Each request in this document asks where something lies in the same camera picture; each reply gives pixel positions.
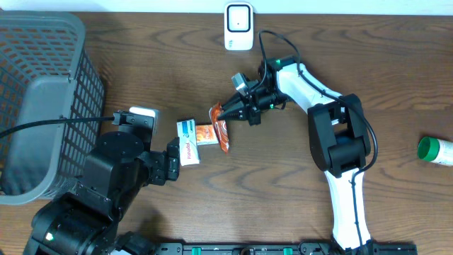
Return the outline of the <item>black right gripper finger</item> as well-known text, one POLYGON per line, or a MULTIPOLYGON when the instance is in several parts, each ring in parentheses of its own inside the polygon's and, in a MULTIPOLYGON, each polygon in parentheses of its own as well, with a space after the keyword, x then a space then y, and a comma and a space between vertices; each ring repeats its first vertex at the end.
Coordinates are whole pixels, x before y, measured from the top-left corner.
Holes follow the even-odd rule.
POLYGON ((218 120, 248 120, 248 114, 243 108, 223 108, 217 117, 218 120))
POLYGON ((226 103, 222 104, 222 109, 243 108, 242 95, 236 92, 226 103))

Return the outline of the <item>white Panadol box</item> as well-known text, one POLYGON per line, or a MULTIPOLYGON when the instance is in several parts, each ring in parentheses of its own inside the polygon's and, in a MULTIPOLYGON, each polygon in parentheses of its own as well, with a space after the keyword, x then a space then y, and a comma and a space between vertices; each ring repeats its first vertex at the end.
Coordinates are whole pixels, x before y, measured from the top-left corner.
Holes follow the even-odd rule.
POLYGON ((177 131, 180 140, 180 164, 182 166, 199 164, 200 157, 197 149, 195 120, 177 122, 177 131))

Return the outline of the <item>red Top chocolate bar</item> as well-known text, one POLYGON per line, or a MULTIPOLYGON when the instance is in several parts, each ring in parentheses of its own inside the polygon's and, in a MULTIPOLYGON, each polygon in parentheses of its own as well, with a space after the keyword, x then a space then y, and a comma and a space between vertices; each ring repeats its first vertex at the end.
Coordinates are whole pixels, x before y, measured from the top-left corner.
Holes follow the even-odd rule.
POLYGON ((210 120, 217 136, 219 146, 223 152, 227 153, 229 151, 229 136, 226 121, 219 119, 222 113, 223 111, 220 103, 212 106, 209 111, 210 120))

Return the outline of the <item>orange tissue pack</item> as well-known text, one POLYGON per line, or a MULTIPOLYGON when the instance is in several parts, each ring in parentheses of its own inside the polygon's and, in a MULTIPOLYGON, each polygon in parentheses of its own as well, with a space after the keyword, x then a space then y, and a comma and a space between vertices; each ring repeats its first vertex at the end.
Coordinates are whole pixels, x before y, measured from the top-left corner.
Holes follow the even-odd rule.
POLYGON ((196 125, 197 145, 215 145, 218 144, 217 135, 213 125, 196 125))

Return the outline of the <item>green lid white bottle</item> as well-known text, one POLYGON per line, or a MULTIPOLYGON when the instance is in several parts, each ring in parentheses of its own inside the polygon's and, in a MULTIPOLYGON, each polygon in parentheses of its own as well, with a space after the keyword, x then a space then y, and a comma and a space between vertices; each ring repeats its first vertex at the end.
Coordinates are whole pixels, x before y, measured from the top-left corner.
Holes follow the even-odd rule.
POLYGON ((452 142, 434 137, 423 137, 418 144, 417 155, 419 159, 433 164, 452 166, 452 142))

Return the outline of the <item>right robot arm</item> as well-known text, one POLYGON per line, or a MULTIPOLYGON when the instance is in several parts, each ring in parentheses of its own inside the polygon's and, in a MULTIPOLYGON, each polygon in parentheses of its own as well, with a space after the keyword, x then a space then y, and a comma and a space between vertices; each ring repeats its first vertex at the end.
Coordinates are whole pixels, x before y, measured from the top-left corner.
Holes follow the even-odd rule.
POLYGON ((219 119, 258 125, 264 111, 295 102, 307 114, 311 156, 327 178, 333 241, 343 254, 365 254, 371 235, 365 219, 363 169, 371 144, 360 99, 330 90, 295 57, 262 62, 259 74, 254 81, 242 73, 233 75, 236 93, 222 105, 219 119))

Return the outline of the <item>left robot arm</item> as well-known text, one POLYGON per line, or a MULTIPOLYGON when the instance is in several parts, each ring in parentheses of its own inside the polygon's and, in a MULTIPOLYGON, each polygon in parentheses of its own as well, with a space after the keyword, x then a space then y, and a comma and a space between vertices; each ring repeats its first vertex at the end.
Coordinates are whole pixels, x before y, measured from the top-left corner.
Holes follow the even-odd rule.
POLYGON ((178 179, 179 138, 155 152, 151 137, 124 131, 102 135, 88 154, 84 175, 35 214, 24 254, 109 254, 138 192, 178 179))

